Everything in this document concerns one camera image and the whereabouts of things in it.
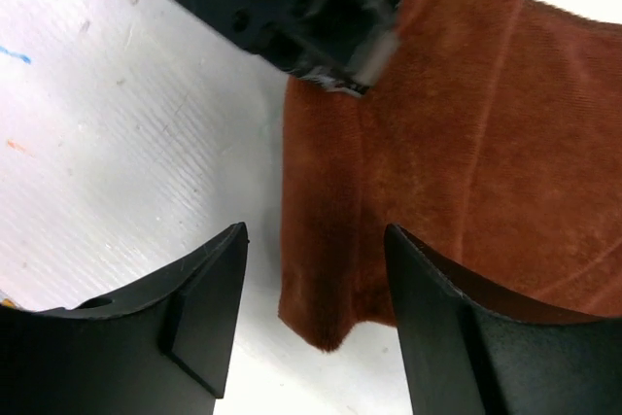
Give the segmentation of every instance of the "folded towel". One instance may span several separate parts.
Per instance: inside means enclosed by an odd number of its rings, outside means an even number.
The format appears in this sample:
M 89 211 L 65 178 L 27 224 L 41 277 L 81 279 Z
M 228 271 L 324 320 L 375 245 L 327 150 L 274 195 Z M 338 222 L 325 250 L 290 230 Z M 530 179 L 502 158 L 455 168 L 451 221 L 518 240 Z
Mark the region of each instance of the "folded towel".
M 290 80 L 281 319 L 331 351 L 393 326 L 397 223 L 516 292 L 622 314 L 622 26 L 535 0 L 402 0 L 363 99 Z

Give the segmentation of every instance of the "cloth fold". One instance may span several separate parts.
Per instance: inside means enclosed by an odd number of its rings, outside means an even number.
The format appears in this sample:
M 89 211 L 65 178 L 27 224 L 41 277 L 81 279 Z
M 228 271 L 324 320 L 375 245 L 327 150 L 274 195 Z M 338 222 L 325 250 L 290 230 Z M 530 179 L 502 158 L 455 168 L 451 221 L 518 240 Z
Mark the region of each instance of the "cloth fold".
M 290 80 L 281 319 L 332 351 L 393 326 L 383 234 L 552 304 L 622 314 L 622 26 L 535 0 L 402 0 L 363 99 Z

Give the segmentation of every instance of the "brown towel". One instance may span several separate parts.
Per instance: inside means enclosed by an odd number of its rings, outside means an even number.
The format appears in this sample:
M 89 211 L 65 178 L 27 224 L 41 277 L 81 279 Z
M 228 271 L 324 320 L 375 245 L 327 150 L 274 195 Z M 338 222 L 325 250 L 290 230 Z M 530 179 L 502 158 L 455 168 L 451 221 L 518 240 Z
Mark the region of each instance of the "brown towel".
M 534 0 L 403 0 L 364 99 L 285 103 L 280 316 L 336 349 L 395 324 L 398 223 L 522 294 L 622 314 L 622 27 Z

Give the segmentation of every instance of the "blue mark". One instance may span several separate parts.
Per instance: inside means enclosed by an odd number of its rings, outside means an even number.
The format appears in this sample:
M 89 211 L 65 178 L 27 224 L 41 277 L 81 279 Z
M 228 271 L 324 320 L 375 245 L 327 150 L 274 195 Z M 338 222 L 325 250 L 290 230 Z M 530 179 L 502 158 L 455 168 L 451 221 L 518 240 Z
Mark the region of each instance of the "blue mark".
M 9 57 L 18 58 L 23 63 L 32 63 L 32 60 L 30 60 L 30 57 L 28 55 L 24 55 L 23 53 L 11 52 L 8 49 L 3 48 L 2 46 L 0 46 L 0 53 L 8 55 Z

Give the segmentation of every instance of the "white surface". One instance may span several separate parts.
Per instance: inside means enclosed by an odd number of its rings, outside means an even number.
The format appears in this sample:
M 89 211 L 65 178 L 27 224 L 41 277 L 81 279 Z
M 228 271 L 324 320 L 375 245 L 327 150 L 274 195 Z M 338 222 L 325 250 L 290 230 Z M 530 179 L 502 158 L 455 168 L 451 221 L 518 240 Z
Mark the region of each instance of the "white surface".
M 622 21 L 621 0 L 545 0 Z M 397 334 L 322 355 L 276 318 L 285 78 L 168 0 L 1 0 L 0 289 L 71 307 L 249 225 L 217 415 L 410 413 Z

